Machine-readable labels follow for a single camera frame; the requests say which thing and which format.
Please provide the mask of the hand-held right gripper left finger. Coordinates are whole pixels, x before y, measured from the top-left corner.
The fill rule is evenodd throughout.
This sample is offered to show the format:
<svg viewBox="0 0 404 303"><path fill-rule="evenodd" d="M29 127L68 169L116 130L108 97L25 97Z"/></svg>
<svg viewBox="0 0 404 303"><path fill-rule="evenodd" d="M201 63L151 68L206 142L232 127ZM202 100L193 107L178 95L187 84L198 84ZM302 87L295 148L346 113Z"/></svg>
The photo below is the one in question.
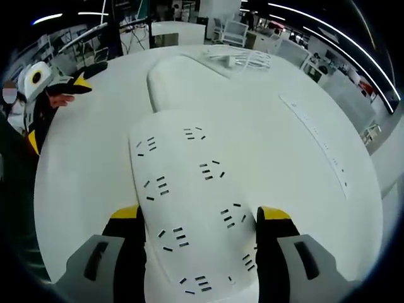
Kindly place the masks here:
<svg viewBox="0 0 404 303"><path fill-rule="evenodd" d="M140 206L117 210L68 258L57 292L66 302L145 302L145 242Z"/></svg>

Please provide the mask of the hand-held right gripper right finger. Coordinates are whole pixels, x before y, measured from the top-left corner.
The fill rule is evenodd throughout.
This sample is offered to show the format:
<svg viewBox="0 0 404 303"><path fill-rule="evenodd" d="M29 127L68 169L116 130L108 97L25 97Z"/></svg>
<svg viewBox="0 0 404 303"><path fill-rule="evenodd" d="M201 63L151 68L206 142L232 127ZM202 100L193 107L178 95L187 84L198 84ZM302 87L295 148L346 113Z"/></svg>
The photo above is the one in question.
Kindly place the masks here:
<svg viewBox="0 0 404 303"><path fill-rule="evenodd" d="M256 247L259 302L344 302L360 284L344 278L335 257L280 209L258 208Z"/></svg>

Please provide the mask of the person's left hand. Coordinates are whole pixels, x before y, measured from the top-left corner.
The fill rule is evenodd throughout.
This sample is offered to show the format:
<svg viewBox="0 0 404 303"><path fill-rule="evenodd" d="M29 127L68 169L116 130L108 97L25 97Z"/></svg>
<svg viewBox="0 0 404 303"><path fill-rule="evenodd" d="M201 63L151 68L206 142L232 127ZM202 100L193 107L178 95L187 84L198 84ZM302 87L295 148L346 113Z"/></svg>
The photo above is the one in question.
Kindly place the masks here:
<svg viewBox="0 0 404 303"><path fill-rule="evenodd" d="M49 105L52 109L56 109L58 107L66 107L71 102L75 100L73 95L59 94L59 95L48 95Z"/></svg>

